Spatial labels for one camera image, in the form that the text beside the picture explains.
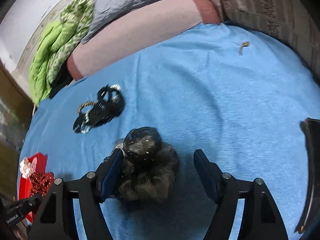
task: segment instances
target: wooden door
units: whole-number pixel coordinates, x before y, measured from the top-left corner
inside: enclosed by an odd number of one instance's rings
[[[8,200],[17,196],[16,181],[20,146],[32,118],[33,104],[0,61],[0,193]]]

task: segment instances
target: red gift bag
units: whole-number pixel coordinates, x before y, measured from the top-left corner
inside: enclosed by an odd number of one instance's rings
[[[48,157],[39,152],[28,158],[29,162],[32,162],[34,158],[37,158],[36,171],[41,174],[45,174],[45,167],[47,165]],[[31,188],[32,186],[30,180],[24,179],[22,176],[20,176],[18,200],[28,198],[30,196]],[[32,223],[34,215],[34,213],[30,212],[26,215],[26,219],[28,219]]]

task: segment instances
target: small gold charm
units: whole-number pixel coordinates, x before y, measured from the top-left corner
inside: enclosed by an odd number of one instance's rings
[[[239,49],[239,55],[243,55],[242,53],[242,48],[245,48],[245,47],[249,47],[250,45],[250,42],[246,41],[246,42],[243,42],[240,46],[240,49]]]

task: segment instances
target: red polka dot fabric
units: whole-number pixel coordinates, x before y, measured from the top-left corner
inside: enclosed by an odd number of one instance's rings
[[[52,183],[54,182],[54,174],[50,171],[42,175],[39,172],[34,172],[30,177],[30,182],[32,188],[30,190],[30,197],[41,193],[42,197],[44,198],[47,192],[49,191]]]

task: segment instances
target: bed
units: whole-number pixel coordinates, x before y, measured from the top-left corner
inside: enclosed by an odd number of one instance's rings
[[[243,42],[249,46],[239,49]],[[76,134],[81,103],[105,85],[119,84],[125,109],[110,123]],[[64,180],[94,171],[114,142],[131,129],[156,127],[177,150],[180,167],[165,205],[128,212],[116,199],[101,205],[115,240],[203,239],[214,204],[193,165],[201,148],[210,161],[238,179],[265,180],[289,239],[308,186],[308,157],[300,122],[320,118],[320,88],[300,57],[270,36],[225,24],[199,24],[142,49],[62,89],[36,111],[21,158],[42,152],[46,171]],[[243,203],[230,239],[237,238]],[[75,215],[86,239],[79,205]]]

